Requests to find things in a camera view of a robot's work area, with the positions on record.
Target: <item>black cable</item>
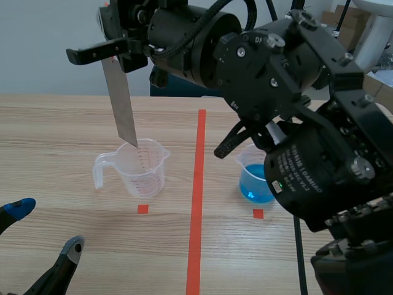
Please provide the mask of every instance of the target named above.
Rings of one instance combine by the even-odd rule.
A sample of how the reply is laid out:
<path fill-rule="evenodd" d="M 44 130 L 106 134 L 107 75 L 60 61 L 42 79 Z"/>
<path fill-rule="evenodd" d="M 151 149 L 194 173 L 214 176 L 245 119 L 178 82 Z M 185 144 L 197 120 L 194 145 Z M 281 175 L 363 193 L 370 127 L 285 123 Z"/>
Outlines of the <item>black cable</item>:
<path fill-rule="evenodd" d="M 161 52 L 153 53 L 153 58 L 169 58 L 178 54 L 184 47 L 187 46 L 195 37 L 202 31 L 202 29 L 232 0 L 218 0 L 214 3 L 195 23 L 195 25 L 187 32 L 187 34 L 177 43 Z M 257 23 L 257 5 L 255 0 L 244 0 L 247 4 L 248 18 L 246 31 L 254 29 Z"/>
<path fill-rule="evenodd" d="M 351 0 L 346 0 L 345 6 L 344 6 L 344 11 L 341 14 L 340 20 L 338 21 L 338 26 L 337 26 L 336 32 L 340 32 L 341 26 L 343 25 L 344 18 L 345 18 L 345 15 L 346 15 L 346 12 L 348 10 L 350 3 L 351 3 Z"/>
<path fill-rule="evenodd" d="M 299 271 L 300 294 L 308 295 L 305 258 L 303 255 L 302 230 L 300 228 L 300 219 L 296 216 L 294 216 L 294 227 L 295 227 L 295 240 L 296 240 L 297 267 Z"/>
<path fill-rule="evenodd" d="M 266 4 L 268 5 L 268 8 L 269 8 L 271 20 L 272 21 L 278 20 L 276 9 L 274 9 L 273 1 L 266 0 Z"/>

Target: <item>wall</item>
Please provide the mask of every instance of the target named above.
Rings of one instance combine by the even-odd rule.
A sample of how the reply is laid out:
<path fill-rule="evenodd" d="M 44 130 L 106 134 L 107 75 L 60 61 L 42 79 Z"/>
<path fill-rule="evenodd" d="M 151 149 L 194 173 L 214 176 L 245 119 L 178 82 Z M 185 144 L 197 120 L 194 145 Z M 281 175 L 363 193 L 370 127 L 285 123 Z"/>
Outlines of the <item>wall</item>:
<path fill-rule="evenodd" d="M 96 24 L 97 8 L 104 0 L 0 0 L 0 93 L 58 93 L 107 95 L 101 63 L 74 66 L 66 48 L 82 48 L 103 41 Z M 209 7 L 215 0 L 190 0 Z M 264 0 L 256 0 L 258 25 L 270 22 Z M 273 1 L 279 17 L 292 0 Z M 332 0 L 308 0 L 315 15 L 329 9 Z M 234 0 L 224 10 L 246 23 L 246 5 Z M 152 65 L 128 74 L 133 95 L 149 95 Z"/>

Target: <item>measuring cup handle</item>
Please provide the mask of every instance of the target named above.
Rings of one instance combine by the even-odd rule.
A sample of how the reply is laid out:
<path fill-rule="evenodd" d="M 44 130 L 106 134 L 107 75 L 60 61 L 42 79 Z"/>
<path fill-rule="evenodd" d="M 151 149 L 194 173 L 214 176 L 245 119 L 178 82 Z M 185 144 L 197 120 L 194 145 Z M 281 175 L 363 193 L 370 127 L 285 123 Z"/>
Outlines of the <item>measuring cup handle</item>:
<path fill-rule="evenodd" d="M 95 161 L 93 167 L 93 178 L 96 189 L 104 186 L 104 167 L 113 167 L 113 157 L 116 156 L 116 152 L 110 152 L 107 154 L 99 155 Z"/>
<path fill-rule="evenodd" d="M 93 178 L 94 178 L 94 185 L 96 189 L 99 189 L 100 187 L 104 186 L 104 172 L 103 168 L 104 167 L 110 167 L 112 166 L 111 163 L 100 163 L 97 164 L 93 167 Z"/>

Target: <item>clear plastic measuring cup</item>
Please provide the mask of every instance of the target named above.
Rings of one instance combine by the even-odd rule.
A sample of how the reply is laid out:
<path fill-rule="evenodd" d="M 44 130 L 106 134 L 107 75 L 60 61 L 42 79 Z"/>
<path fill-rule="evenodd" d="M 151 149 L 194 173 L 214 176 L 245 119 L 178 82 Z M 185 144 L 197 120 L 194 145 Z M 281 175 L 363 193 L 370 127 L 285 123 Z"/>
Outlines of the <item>clear plastic measuring cup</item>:
<path fill-rule="evenodd" d="M 164 161 L 171 153 L 154 140 L 138 140 L 138 148 L 125 143 L 117 151 L 99 155 L 93 167 L 96 189 L 104 185 L 103 168 L 114 167 L 128 192 L 152 197 L 164 187 Z"/>
<path fill-rule="evenodd" d="M 244 148 L 235 157 L 241 167 L 240 191 L 250 201 L 267 203 L 274 199 L 265 179 L 266 153 L 257 149 L 254 144 Z"/>

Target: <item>red tape line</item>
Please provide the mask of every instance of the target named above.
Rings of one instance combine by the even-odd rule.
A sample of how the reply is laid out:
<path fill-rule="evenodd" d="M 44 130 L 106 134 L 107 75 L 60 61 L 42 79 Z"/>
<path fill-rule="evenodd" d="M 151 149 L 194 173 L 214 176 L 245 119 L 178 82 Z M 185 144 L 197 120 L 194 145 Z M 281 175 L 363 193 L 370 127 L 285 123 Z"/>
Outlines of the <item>red tape line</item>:
<path fill-rule="evenodd" d="M 196 136 L 194 180 L 191 204 L 191 225 L 189 243 L 189 264 L 187 266 L 186 295 L 200 294 L 201 281 L 201 240 L 202 240 L 202 201 L 203 201 L 203 166 L 204 137 L 206 133 L 206 110 L 198 112 L 198 130 Z"/>

